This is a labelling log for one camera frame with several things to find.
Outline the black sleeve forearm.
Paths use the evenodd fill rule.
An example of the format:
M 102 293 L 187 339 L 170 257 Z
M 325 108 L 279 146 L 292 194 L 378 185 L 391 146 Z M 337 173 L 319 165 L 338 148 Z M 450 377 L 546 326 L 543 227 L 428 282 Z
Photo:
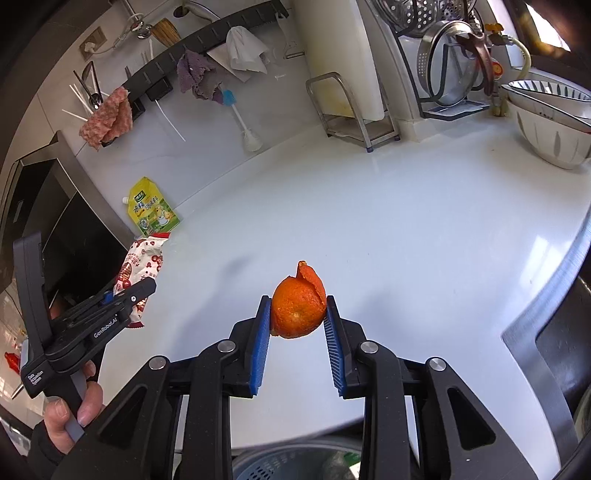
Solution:
M 64 422 L 39 422 L 33 429 L 27 456 L 27 464 L 35 478 L 50 479 L 72 446 Z

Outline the left hand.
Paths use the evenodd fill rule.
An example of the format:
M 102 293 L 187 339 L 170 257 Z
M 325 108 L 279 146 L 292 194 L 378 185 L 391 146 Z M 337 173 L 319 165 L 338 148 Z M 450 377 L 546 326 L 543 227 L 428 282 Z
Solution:
M 95 364 L 88 361 L 83 367 L 83 372 L 87 379 L 87 388 L 76 416 L 73 416 L 66 402 L 61 398 L 50 401 L 45 408 L 44 424 L 48 437 L 62 454 L 68 454 L 75 444 L 66 431 L 68 422 L 76 419 L 81 427 L 86 427 L 104 409 L 103 389 L 97 382 L 91 381 L 96 374 Z

